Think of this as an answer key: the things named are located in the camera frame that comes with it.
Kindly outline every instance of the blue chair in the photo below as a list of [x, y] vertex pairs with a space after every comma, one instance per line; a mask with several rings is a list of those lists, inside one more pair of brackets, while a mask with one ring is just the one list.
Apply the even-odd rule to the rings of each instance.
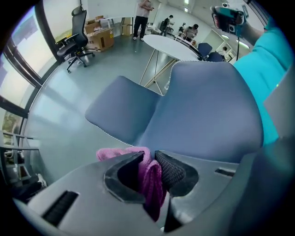
[[213, 52], [209, 54], [207, 61], [219, 62], [219, 61], [223, 61], [223, 57], [219, 53]]
[[119, 76], [93, 102], [86, 119], [133, 146], [239, 163], [263, 144], [260, 113], [229, 63], [179, 62], [160, 96]]
[[206, 42], [202, 42], [198, 45], [198, 51], [199, 53], [202, 55], [202, 57], [206, 57], [208, 56], [208, 54], [211, 52], [212, 47], [210, 46], [210, 44], [206, 43]]

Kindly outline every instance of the black chair base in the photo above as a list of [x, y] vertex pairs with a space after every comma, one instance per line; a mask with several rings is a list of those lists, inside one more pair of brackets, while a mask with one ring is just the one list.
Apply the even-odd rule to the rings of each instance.
[[87, 55], [92, 55], [93, 57], [95, 57], [95, 54], [94, 53], [80, 53], [80, 54], [77, 54], [75, 53], [75, 56], [74, 58], [72, 58], [68, 68], [66, 69], [68, 71], [68, 73], [70, 73], [71, 71], [69, 70], [69, 68], [74, 64], [75, 61], [80, 61], [81, 63], [83, 63], [83, 66], [84, 67], [87, 67], [86, 63], [81, 59], [81, 57], [85, 57]]

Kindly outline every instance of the pink cloth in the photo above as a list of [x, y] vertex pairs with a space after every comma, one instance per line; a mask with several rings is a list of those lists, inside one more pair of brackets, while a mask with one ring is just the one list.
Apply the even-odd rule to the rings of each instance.
[[96, 157], [99, 161], [103, 161], [140, 151], [144, 152], [144, 156], [142, 162], [138, 165], [138, 192], [146, 198], [145, 210], [154, 221], [157, 221], [165, 200], [166, 190], [162, 186], [162, 168], [156, 160], [152, 159], [150, 150], [147, 147], [103, 148], [97, 151]]

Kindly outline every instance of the white round table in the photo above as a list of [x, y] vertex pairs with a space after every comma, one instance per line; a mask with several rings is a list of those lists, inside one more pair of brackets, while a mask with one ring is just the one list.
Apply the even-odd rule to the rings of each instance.
[[167, 38], [167, 37], [159, 36], [159, 35], [146, 35], [144, 36], [143, 39], [149, 46], [154, 48], [154, 51], [147, 63], [147, 67], [142, 75], [142, 79], [147, 71], [148, 65], [150, 64], [151, 59], [156, 50], [157, 50], [157, 54], [161, 52], [173, 58], [158, 73], [156, 73], [155, 76], [144, 86], [147, 88], [152, 84], [152, 82], [156, 83], [156, 85], [158, 86], [158, 89], [160, 90], [161, 95], [163, 94], [156, 80], [165, 70], [169, 68], [169, 66], [171, 66], [173, 63], [175, 63], [178, 60], [199, 61], [198, 56], [192, 50], [190, 50], [187, 46], [183, 45], [182, 43], [177, 42], [176, 40], [173, 40], [171, 38]]

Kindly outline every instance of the ceiling light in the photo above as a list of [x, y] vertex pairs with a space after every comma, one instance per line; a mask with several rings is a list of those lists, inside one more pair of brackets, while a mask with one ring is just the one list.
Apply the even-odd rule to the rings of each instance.
[[228, 36], [226, 35], [221, 35], [223, 38], [226, 38], [226, 39], [230, 39]]
[[249, 49], [249, 46], [248, 46], [247, 44], [245, 44], [245, 43], [243, 43], [243, 42], [241, 42], [241, 41], [240, 41], [240, 44], [241, 44], [241, 45], [243, 45], [244, 47], [246, 47], [246, 48], [248, 48], [248, 49]]

